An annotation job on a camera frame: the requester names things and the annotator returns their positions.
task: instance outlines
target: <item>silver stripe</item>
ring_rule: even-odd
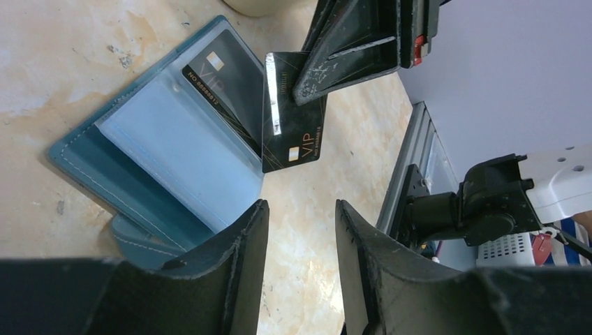
[[[272,53],[269,53],[265,56],[265,70],[267,72],[269,103],[272,107],[272,124],[274,126],[274,135],[281,135],[281,127],[279,124],[276,63],[274,60],[274,54]]]

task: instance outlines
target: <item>marble tabletop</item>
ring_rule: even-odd
[[[48,147],[214,16],[262,59],[302,46],[315,4],[244,17],[219,0],[26,0],[0,11],[0,257],[119,255],[113,210]],[[375,223],[411,105],[397,74],[329,95],[319,161],[269,173],[259,334],[338,334],[336,199]]]

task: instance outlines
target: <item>white perforated box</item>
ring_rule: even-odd
[[[535,265],[529,233],[506,235],[478,248],[478,267],[527,267]]]

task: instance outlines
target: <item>card chip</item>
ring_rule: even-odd
[[[210,52],[207,57],[205,57],[207,61],[216,69],[216,71],[220,71],[222,66],[224,66],[224,62],[215,52]]]
[[[288,153],[288,162],[298,161],[298,154],[300,153],[300,147],[291,147]]]

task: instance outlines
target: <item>beige round object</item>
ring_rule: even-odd
[[[310,0],[223,0],[237,12],[250,16],[262,17],[273,15],[296,4]]]

